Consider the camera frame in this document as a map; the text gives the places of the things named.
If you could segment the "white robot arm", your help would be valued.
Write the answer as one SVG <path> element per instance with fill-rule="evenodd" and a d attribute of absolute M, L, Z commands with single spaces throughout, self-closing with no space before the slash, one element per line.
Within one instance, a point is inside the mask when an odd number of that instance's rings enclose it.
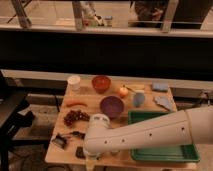
<path fill-rule="evenodd" d="M 180 110 L 119 128 L 104 114 L 90 117 L 83 143 L 87 158 L 105 152 L 189 144 L 213 144 L 213 106 Z"/>

